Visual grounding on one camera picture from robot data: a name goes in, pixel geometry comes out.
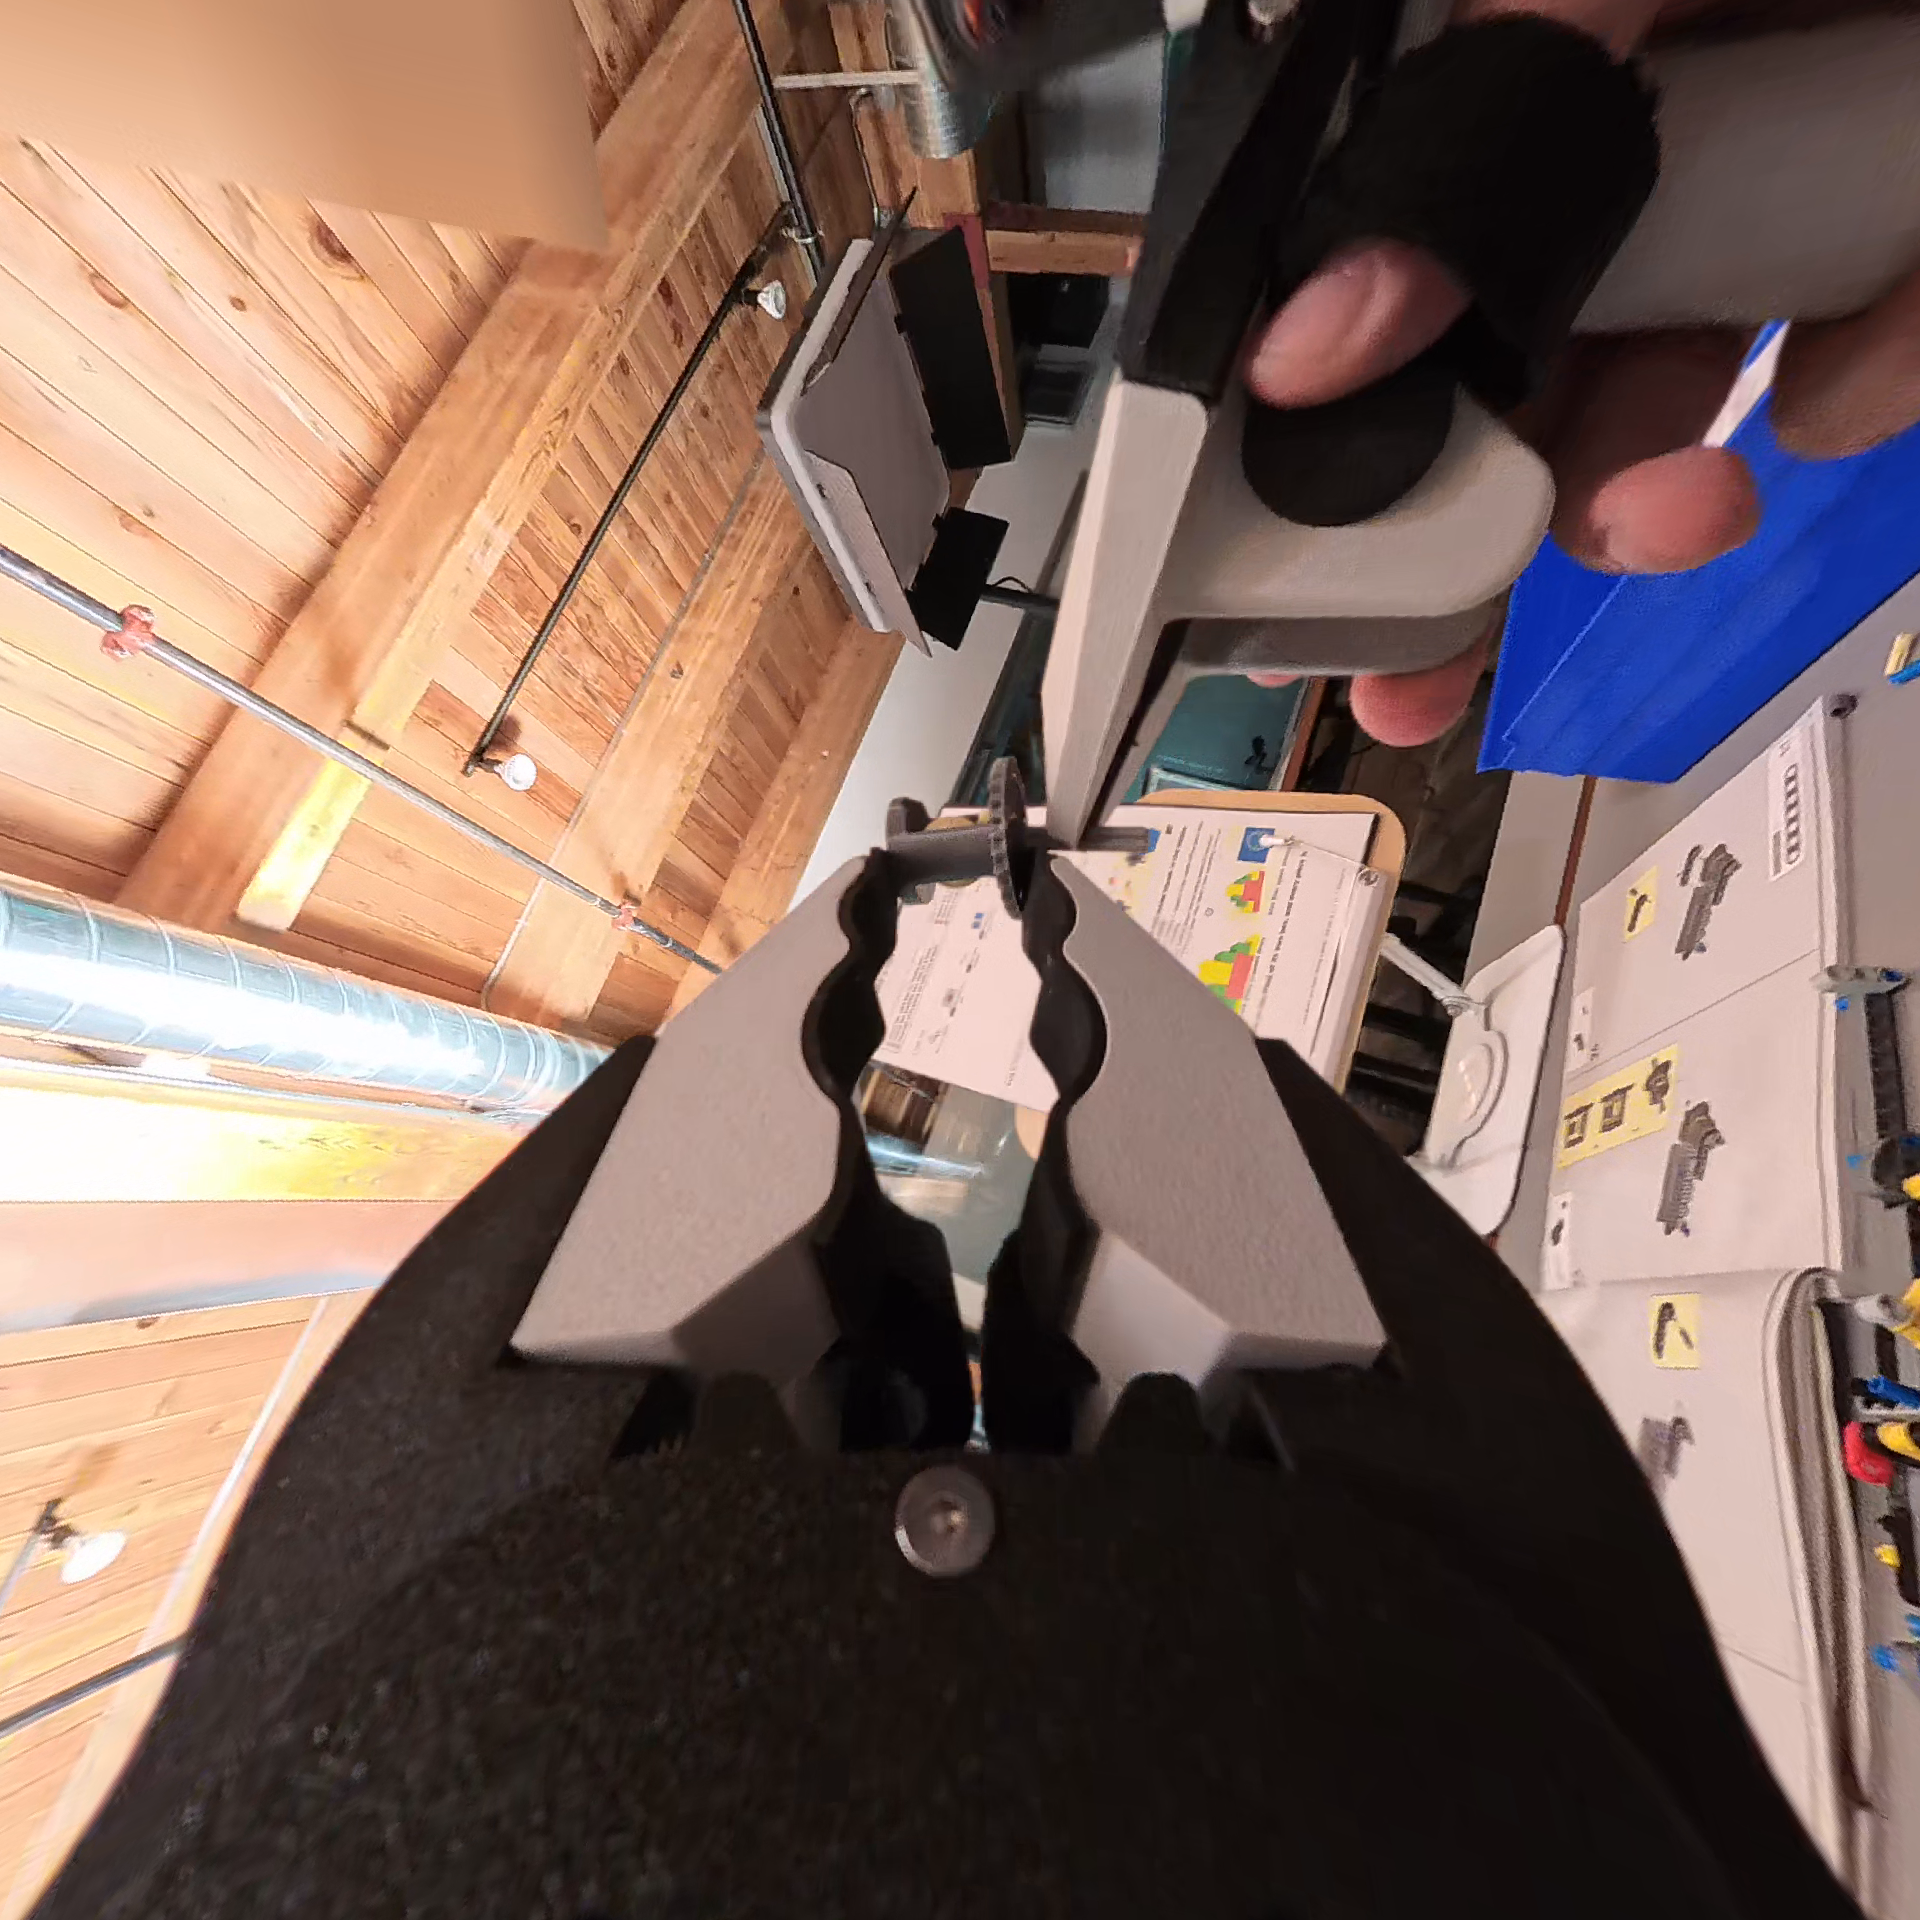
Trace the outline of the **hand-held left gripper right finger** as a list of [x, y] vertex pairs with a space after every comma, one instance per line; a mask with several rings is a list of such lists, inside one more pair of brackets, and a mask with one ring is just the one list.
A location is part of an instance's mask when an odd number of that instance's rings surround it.
[[1367, 1365], [1385, 1328], [1255, 1034], [1069, 857], [1024, 903], [1029, 1038], [1056, 1087], [1024, 1222], [1041, 1321], [1091, 1369], [1201, 1401], [1239, 1374]]

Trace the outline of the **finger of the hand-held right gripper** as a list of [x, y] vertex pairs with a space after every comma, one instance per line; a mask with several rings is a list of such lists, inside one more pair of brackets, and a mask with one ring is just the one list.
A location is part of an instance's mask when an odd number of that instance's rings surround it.
[[1207, 437], [1201, 398], [1111, 383], [1041, 691], [1048, 835], [1061, 847], [1097, 824], [1160, 642], [1162, 575]]

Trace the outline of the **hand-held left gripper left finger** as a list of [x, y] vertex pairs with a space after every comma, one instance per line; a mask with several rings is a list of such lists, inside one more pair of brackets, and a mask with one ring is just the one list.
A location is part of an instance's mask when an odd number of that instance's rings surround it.
[[856, 1106], [896, 946], [887, 855], [817, 888], [671, 1017], [513, 1334], [536, 1363], [790, 1389], [902, 1310]]

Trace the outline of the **grey lego differential housing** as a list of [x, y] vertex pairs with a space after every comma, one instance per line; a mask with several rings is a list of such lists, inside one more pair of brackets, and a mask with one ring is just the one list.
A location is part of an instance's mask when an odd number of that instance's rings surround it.
[[886, 864], [896, 899], [926, 905], [945, 888], [991, 880], [1000, 905], [1022, 919], [1039, 864], [1049, 849], [1029, 819], [1022, 767], [1000, 757], [991, 769], [989, 806], [968, 816], [934, 819], [918, 801], [893, 803], [886, 826]]

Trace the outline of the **lego instruction booklet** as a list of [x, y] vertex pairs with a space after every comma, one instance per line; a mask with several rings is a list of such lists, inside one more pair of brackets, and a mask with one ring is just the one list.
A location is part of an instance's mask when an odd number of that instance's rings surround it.
[[1815, 705], [1582, 903], [1542, 1280], [1767, 1766], [1871, 1910], [1862, 1544], [1822, 1312], [1866, 1255], [1841, 773], [1841, 706]]

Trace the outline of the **lego chassis assembly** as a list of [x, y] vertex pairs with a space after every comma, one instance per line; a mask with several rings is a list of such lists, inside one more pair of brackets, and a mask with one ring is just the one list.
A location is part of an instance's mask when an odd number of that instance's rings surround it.
[[1824, 968], [1834, 1127], [1849, 1264], [1819, 1321], [1831, 1352], [1841, 1467], [1874, 1581], [1901, 1603], [1873, 1664], [1915, 1685], [1915, 1070], [1904, 1034], [1914, 974]]

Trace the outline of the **person's right hand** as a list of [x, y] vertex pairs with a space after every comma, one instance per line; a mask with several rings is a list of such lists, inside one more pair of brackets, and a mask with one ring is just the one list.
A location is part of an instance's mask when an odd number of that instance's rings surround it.
[[[1856, 17], [1915, 17], [1915, 2], [1657, 6], [1458, 2], [1449, 29], [1542, 17], [1603, 45], [1615, 61], [1647, 46], [1750, 41]], [[1251, 395], [1312, 409], [1371, 389], [1438, 345], [1469, 314], [1453, 270], [1389, 237], [1328, 259], [1265, 322], [1245, 360]], [[1744, 459], [1709, 443], [1747, 352], [1747, 334], [1681, 328], [1582, 339], [1543, 395], [1514, 415], [1554, 481], [1553, 537], [1611, 575], [1698, 570], [1747, 544], [1761, 495]], [[1919, 419], [1919, 277], [1845, 318], [1792, 328], [1771, 417], [1807, 462], [1855, 457]]]

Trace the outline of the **printed instruction board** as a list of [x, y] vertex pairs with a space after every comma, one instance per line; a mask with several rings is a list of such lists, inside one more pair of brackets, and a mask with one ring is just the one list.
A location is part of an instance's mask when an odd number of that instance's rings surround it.
[[[1341, 1087], [1394, 903], [1403, 830], [1379, 803], [1198, 793], [1121, 813], [1138, 855], [1074, 866], [1258, 1038], [1283, 1041]], [[1041, 979], [995, 877], [902, 903], [875, 982], [873, 1064], [1048, 1114], [1056, 1087], [1031, 1045]]]

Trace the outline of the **white board stand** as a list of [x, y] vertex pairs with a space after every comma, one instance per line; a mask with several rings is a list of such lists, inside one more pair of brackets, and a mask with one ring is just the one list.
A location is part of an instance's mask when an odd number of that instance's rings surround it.
[[1431, 1117], [1413, 1169], [1485, 1239], [1514, 1209], [1543, 1082], [1567, 934], [1551, 923], [1458, 984], [1400, 937], [1382, 959], [1422, 986], [1449, 1021]]

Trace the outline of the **studio light panel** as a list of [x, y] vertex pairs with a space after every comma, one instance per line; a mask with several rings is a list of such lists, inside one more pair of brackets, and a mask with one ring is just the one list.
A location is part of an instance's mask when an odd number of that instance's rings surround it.
[[1016, 455], [968, 237], [893, 219], [847, 243], [757, 430], [856, 622], [958, 650], [1009, 525], [954, 485]]

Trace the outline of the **blue plastic bin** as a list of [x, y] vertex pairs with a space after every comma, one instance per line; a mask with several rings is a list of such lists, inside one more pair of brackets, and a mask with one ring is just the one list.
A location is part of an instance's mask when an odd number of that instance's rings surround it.
[[1759, 485], [1755, 536], [1675, 575], [1543, 542], [1507, 606], [1485, 773], [1675, 782], [1915, 576], [1919, 430], [1792, 457], [1771, 421], [1786, 334], [1765, 326], [1718, 421]]

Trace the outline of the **silver air duct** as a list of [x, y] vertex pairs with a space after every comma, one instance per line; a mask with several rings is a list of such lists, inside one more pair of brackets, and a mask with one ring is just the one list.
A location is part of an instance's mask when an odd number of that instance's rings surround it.
[[609, 1051], [83, 896], [3, 888], [9, 1037], [546, 1114]]

